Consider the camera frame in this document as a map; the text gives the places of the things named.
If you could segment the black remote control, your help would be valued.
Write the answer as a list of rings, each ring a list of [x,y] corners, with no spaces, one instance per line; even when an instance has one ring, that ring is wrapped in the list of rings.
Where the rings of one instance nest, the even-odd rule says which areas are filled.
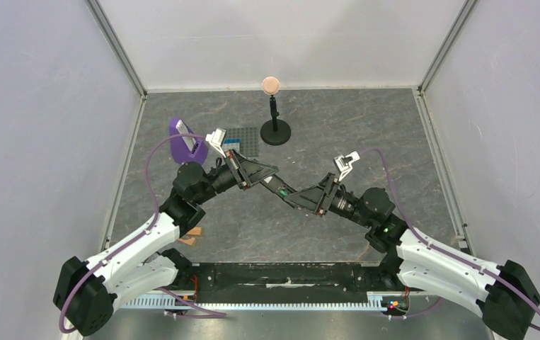
[[[264,178],[260,182],[260,184],[263,185],[266,189],[268,189],[271,193],[275,194],[281,200],[285,200],[285,197],[297,192],[296,189],[292,188],[277,174],[273,174],[272,176]],[[280,189],[285,191],[284,195],[279,192]]]

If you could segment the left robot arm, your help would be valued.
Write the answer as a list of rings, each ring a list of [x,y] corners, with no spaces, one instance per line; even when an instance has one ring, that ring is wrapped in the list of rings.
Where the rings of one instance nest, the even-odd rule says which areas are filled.
[[[183,289],[190,284],[190,268],[171,256],[146,260],[196,227],[205,216],[203,203],[235,186],[247,190],[267,184],[279,171],[234,150],[222,159],[209,171],[193,161],[180,165],[170,196],[145,223],[109,249],[86,260],[73,256],[62,264],[53,296],[62,333],[90,336],[130,300],[167,285]]]

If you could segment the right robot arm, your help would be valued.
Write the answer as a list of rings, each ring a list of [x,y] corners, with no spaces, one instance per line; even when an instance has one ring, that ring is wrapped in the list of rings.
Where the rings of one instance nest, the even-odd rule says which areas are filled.
[[[295,208],[332,212],[368,228],[365,239],[385,255],[378,270],[385,288],[403,284],[454,302],[504,339],[524,339],[532,326],[540,294],[522,265],[473,257],[408,226],[394,214],[385,189],[368,188],[357,197],[328,174],[301,191],[282,184],[277,194]]]

